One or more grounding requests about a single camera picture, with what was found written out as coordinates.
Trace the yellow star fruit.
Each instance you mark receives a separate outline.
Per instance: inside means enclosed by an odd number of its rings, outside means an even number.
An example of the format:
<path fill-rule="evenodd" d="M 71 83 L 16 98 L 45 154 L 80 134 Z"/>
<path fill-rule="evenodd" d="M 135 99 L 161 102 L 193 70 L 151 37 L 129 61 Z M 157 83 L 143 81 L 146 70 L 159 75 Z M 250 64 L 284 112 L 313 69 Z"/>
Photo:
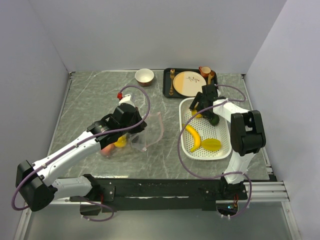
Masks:
<path fill-rule="evenodd" d="M 222 144 L 218 139 L 207 138 L 201 142 L 201 147 L 203 147 L 207 151 L 216 152 L 221 149 Z"/>

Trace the gold fork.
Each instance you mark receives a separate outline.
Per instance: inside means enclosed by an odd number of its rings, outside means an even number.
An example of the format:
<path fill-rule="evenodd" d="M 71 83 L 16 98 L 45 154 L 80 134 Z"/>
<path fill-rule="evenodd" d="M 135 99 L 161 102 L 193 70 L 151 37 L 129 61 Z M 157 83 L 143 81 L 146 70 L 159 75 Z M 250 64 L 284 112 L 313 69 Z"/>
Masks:
<path fill-rule="evenodd" d="M 175 69 L 171 68 L 170 69 L 170 79 L 171 79 L 171 84 L 170 84 L 170 90 L 169 90 L 169 95 L 172 96 L 174 94 L 174 86 L 173 86 L 173 81 L 175 78 Z"/>

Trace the green avocado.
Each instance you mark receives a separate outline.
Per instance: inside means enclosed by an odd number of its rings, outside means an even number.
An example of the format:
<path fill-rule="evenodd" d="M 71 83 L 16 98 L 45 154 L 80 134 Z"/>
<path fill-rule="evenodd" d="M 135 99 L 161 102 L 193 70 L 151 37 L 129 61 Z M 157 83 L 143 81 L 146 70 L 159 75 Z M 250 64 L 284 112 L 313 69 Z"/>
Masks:
<path fill-rule="evenodd" d="M 214 115 L 210 120 L 209 120 L 209 123 L 212 125 L 212 126 L 217 126 L 220 122 L 220 117 L 218 115 Z"/>

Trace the yellow banana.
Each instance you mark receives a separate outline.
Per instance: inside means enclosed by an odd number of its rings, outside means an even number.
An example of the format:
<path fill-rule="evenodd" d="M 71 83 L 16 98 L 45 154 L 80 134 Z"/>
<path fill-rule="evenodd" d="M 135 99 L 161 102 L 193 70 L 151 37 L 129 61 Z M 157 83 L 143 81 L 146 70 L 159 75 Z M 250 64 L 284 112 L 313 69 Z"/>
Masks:
<path fill-rule="evenodd" d="M 199 133 L 189 124 L 185 126 L 185 130 L 190 133 L 193 138 L 193 147 L 190 149 L 190 152 L 194 152 L 201 146 L 201 137 Z"/>

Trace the white and brown bowl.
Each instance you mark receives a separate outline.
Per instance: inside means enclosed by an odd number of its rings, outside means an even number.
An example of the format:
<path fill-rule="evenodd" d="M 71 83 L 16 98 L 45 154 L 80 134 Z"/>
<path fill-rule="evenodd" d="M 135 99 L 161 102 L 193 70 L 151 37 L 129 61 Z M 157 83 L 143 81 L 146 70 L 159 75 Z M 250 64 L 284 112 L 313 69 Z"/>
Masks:
<path fill-rule="evenodd" d="M 149 87 L 152 84 L 155 74 L 148 68 L 142 68 L 135 73 L 134 77 L 140 86 Z"/>

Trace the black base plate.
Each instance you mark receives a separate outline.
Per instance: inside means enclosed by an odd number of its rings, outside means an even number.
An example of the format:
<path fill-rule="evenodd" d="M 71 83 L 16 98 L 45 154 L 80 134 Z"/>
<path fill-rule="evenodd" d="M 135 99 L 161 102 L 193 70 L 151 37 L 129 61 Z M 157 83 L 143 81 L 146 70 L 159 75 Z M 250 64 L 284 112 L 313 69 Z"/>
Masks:
<path fill-rule="evenodd" d="M 54 198 L 68 198 L 80 203 L 80 213 L 96 216 L 98 213 L 141 210 L 216 211 L 217 201 L 230 201 L 230 215 L 238 211 L 238 201 L 250 201 L 251 188 L 243 182 L 228 184 L 225 178 L 196 179 L 96 179 L 89 174 L 79 178 L 57 179 L 50 190 Z"/>

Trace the round yellow orange fruit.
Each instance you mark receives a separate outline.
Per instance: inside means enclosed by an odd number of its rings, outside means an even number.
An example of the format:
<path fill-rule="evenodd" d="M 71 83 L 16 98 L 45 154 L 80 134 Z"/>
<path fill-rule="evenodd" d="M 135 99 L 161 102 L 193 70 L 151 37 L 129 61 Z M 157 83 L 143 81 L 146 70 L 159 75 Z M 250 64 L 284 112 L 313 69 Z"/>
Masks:
<path fill-rule="evenodd" d="M 202 118 L 203 116 L 200 114 L 200 113 L 198 113 L 198 111 L 197 110 L 195 110 L 195 109 L 193 109 L 192 111 L 191 111 L 191 115 L 192 116 L 195 116 L 195 118 Z"/>

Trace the aluminium mounting rail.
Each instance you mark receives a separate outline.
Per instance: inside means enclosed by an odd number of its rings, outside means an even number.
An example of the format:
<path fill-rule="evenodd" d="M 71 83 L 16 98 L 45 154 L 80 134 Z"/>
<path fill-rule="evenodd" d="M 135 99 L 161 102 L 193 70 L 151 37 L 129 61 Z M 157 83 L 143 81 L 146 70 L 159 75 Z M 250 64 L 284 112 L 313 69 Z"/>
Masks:
<path fill-rule="evenodd" d="M 250 186 L 248 182 L 244 183 L 245 186 L 245 196 L 249 198 L 249 191 Z M 124 197 L 125 200 L 153 200 L 153 199 L 187 199 L 190 200 L 191 197 L 187 196 L 126 196 Z M 225 199 L 225 200 L 216 200 L 216 203 L 230 203 L 232 200 Z M 252 182 L 252 190 L 251 190 L 251 197 L 250 203 L 259 202 L 289 202 L 290 198 L 287 193 L 286 187 L 283 182 Z M 78 197 L 75 197 L 75 200 L 71 199 L 71 197 L 63 197 L 52 200 L 49 205 L 53 204 L 66 204 L 72 202 L 82 202 Z"/>

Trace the gold spoon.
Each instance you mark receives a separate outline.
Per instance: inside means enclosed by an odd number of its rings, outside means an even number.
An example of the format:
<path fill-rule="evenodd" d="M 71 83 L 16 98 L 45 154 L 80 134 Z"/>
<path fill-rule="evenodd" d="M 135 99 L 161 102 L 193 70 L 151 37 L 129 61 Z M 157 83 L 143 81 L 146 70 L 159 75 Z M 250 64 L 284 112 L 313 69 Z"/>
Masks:
<path fill-rule="evenodd" d="M 214 83 L 214 78 L 216 76 L 216 73 L 212 70 L 207 77 L 207 84 L 210 85 L 211 83 Z"/>

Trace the small orange cup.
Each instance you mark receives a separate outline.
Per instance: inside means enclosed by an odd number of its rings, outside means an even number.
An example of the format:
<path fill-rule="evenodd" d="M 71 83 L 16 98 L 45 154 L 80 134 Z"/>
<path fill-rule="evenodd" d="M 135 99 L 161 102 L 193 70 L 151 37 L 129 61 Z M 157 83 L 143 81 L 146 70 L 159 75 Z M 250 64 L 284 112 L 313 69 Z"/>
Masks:
<path fill-rule="evenodd" d="M 212 71 L 208 66 L 199 66 L 198 70 L 203 78 L 207 78 Z"/>

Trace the cream and orange plate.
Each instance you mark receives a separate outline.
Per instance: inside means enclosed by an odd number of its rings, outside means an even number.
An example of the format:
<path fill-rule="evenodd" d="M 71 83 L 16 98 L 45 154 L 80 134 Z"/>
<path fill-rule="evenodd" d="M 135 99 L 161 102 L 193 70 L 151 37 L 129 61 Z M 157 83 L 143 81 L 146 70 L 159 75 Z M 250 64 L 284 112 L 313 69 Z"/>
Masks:
<path fill-rule="evenodd" d="M 202 92 L 202 86 L 206 84 L 206 80 L 193 71 L 180 72 L 173 79 L 174 89 L 185 97 L 195 97 L 198 92 Z"/>

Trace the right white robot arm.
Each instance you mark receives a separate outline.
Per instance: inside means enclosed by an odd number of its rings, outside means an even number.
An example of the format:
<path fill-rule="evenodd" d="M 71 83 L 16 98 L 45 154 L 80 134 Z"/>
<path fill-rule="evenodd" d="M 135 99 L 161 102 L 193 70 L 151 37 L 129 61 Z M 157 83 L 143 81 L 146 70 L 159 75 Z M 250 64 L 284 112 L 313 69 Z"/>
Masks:
<path fill-rule="evenodd" d="M 227 99 L 218 96 L 215 85 L 204 85 L 189 106 L 196 110 L 212 126 L 217 126 L 223 118 L 230 123 L 230 143 L 232 155 L 224 171 L 225 183 L 219 186 L 219 195 L 224 199 L 232 198 L 236 184 L 244 180 L 244 173 L 254 156 L 266 145 L 266 136 L 261 113 L 258 110 L 247 110 L 235 105 L 243 99 Z"/>

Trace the clear zip top bag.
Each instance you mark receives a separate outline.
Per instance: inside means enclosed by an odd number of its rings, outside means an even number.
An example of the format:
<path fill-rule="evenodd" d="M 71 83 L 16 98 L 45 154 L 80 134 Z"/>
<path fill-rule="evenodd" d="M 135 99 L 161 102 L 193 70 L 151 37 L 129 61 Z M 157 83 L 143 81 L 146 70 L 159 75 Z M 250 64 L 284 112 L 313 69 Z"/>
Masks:
<path fill-rule="evenodd" d="M 126 145 L 140 151 L 145 152 L 148 147 L 161 140 L 164 134 L 164 126 L 161 113 L 149 113 L 144 120 L 147 127 L 140 133 L 126 133 Z"/>

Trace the yellow lemon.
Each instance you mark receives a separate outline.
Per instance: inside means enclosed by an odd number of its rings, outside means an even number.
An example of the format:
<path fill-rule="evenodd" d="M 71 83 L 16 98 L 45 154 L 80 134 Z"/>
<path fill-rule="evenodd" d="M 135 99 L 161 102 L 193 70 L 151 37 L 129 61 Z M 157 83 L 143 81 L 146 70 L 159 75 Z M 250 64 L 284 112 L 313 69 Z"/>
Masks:
<path fill-rule="evenodd" d="M 125 135 L 118 138 L 116 142 L 113 143 L 117 148 L 124 148 L 127 145 L 127 137 Z"/>

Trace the white perforated plastic basket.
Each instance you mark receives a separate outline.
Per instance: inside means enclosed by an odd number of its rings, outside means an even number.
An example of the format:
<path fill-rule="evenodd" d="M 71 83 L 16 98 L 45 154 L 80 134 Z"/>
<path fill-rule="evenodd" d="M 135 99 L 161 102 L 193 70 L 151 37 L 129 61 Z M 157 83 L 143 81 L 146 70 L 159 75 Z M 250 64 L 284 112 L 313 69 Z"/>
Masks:
<path fill-rule="evenodd" d="M 228 122 L 224 118 L 219 118 L 219 123 L 213 126 L 203 117 L 193 118 L 189 125 L 198 133 L 201 141 L 212 140 L 215 146 L 200 146 L 191 152 L 194 146 L 194 138 L 190 132 L 184 130 L 181 135 L 181 147 L 183 152 L 193 160 L 210 161 L 226 158 L 232 151 Z"/>

